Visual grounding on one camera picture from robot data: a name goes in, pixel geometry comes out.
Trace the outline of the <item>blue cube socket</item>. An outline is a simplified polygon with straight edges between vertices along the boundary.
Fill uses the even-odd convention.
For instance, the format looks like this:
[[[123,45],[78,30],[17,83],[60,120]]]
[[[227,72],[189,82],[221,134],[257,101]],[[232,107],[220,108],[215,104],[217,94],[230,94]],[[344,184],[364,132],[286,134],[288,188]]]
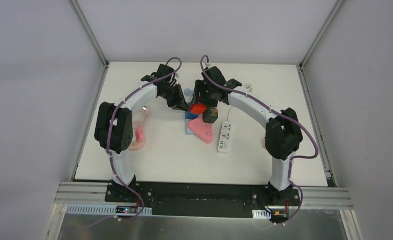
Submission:
[[[185,119],[187,120],[194,120],[199,117],[199,114],[196,113],[191,113],[191,112],[185,112]]]

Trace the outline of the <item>red cube socket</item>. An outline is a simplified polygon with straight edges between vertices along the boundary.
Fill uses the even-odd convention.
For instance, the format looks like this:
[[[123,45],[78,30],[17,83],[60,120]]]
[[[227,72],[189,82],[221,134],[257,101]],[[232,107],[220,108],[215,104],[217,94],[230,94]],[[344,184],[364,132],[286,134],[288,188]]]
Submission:
[[[192,103],[190,106],[190,113],[192,114],[203,114],[207,109],[207,106],[202,103]]]

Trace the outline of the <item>dark green cube socket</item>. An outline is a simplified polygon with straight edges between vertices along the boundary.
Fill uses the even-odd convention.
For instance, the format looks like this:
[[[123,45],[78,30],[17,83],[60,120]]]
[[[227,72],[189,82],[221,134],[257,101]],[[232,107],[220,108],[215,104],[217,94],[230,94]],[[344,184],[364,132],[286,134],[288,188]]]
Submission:
[[[202,114],[204,123],[213,124],[218,119],[218,109],[216,107],[208,107]]]

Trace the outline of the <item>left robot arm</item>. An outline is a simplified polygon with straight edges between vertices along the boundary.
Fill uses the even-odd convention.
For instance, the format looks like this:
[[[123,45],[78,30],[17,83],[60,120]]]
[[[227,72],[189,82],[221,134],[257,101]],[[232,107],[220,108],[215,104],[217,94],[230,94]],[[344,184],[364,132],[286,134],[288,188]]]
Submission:
[[[165,99],[173,110],[189,110],[182,88],[176,82],[177,71],[160,64],[156,72],[142,77],[138,87],[118,103],[105,101],[99,105],[94,138],[107,153],[112,179],[121,184],[117,195],[124,202],[133,201],[137,195],[137,189],[130,185],[135,173],[128,156],[134,135],[133,116],[158,97]]]

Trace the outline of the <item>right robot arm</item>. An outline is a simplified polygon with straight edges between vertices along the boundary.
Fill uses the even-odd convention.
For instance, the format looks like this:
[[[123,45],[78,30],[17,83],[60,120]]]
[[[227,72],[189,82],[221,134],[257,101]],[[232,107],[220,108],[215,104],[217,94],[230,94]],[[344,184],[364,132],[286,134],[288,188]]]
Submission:
[[[268,198],[280,205],[288,199],[291,158],[303,140],[296,112],[292,108],[276,111],[246,93],[241,82],[226,80],[216,66],[202,68],[202,80],[196,80],[190,111],[201,114],[205,123],[217,120],[219,102],[235,107],[252,117],[265,129],[265,148],[272,157],[272,175],[268,182]]]

